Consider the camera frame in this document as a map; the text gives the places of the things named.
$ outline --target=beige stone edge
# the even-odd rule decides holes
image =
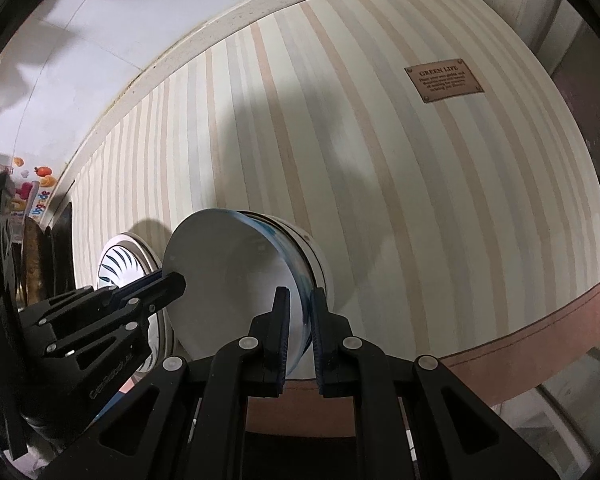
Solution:
[[[67,192],[74,183],[80,169],[104,142],[106,135],[132,110],[151,90],[177,69],[204,52],[218,41],[250,23],[304,0],[247,0],[223,12],[192,30],[183,39],[162,53],[120,94],[95,123],[91,131],[75,152],[54,189],[49,206],[40,219],[42,228],[53,224],[54,214],[65,203]]]

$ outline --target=striped fabric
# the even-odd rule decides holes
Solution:
[[[484,88],[424,104],[405,67]],[[309,0],[220,41],[107,136],[72,189],[77,285],[132,230],[191,212],[285,218],[327,256],[336,311],[387,353],[445,355],[600,282],[600,188],[566,104],[481,0]]]

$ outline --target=brown border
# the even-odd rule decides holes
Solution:
[[[600,343],[600,283],[529,326],[442,362],[494,406],[544,382]],[[323,399],[315,381],[287,381],[279,399],[250,399],[247,430],[292,436],[355,435],[351,398]]]

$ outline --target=brown label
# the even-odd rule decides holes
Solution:
[[[462,59],[448,59],[405,68],[426,103],[484,92]]]

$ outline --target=screw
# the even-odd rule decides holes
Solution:
[[[342,340],[342,346],[349,350],[357,350],[362,346],[362,339],[359,337],[346,337]]]
[[[256,346],[258,346],[258,340],[248,335],[247,337],[240,339],[240,341],[238,341],[238,345],[240,345],[240,348],[243,350],[251,350],[252,348],[256,348]]]
[[[168,372],[174,372],[176,370],[179,370],[181,366],[182,359],[175,355],[167,357],[164,361],[162,361],[162,368],[164,368]]]
[[[423,370],[435,370],[438,368],[438,360],[433,355],[423,355],[418,359],[418,366]]]

